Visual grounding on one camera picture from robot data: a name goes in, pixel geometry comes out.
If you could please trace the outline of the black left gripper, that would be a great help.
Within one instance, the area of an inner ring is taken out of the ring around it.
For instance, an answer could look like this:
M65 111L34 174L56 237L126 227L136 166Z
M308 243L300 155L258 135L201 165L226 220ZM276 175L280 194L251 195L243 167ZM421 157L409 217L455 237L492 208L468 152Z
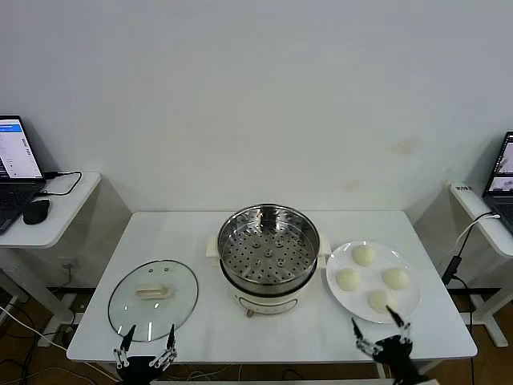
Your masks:
M172 324L165 350L156 357L127 356L134 333L135 325L123 337L119 348L113 350L120 377L118 384L150 385L161 376L161 368L168 368L177 357L175 325Z

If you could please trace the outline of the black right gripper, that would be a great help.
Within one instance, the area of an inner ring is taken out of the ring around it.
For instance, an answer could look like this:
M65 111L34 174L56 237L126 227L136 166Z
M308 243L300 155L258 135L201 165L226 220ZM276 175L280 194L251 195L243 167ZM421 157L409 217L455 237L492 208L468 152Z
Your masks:
M356 348L373 357L377 363L387 365L394 376L394 384L414 385L426 382L427 377L421 375L410 360L410 353L413 350L410 323L405 322L390 306L386 306L386 309L399 329L399 336L384 338L376 343L371 342L364 337L355 319L351 318Z

